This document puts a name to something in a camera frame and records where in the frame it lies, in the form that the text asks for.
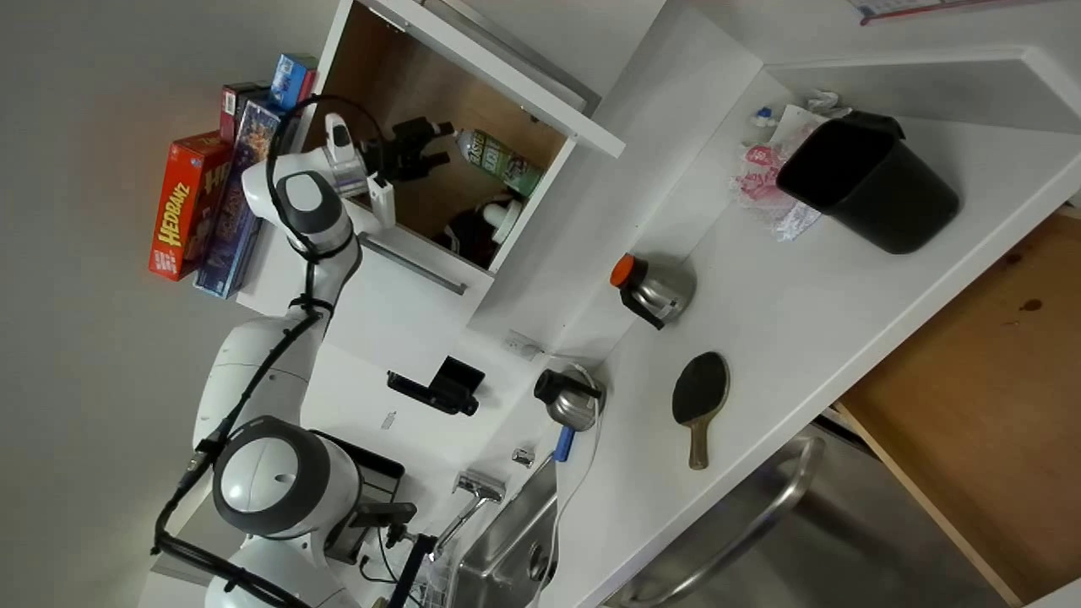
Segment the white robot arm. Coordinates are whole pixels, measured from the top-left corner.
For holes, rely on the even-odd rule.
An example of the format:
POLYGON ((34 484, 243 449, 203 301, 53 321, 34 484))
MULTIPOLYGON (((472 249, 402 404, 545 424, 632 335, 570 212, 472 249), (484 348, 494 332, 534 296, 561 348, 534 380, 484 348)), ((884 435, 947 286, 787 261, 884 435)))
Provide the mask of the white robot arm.
POLYGON ((191 463, 156 518, 151 550, 209 579, 205 608, 358 608, 331 565, 356 565, 369 529, 409 534, 411 503, 376 501, 365 475, 402 481, 396 458, 301 427, 301 402, 352 274, 361 226, 333 190, 338 159, 279 166, 294 106, 260 166, 245 205, 270 220, 303 265, 301 294, 279 319, 240 323, 217 353, 195 417, 191 463), (174 507, 213 475, 217 514, 243 534, 220 558, 168 529, 174 507))

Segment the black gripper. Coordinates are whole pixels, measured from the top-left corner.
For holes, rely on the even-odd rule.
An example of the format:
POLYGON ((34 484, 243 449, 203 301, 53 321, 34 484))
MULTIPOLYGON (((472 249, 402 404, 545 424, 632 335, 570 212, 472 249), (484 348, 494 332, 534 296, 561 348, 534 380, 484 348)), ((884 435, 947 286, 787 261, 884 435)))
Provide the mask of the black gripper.
POLYGON ((378 177, 387 181, 417 181, 427 180, 437 166, 447 166, 447 151, 432 151, 437 140, 450 140, 450 123, 409 118, 393 127, 393 136, 378 144, 378 177))

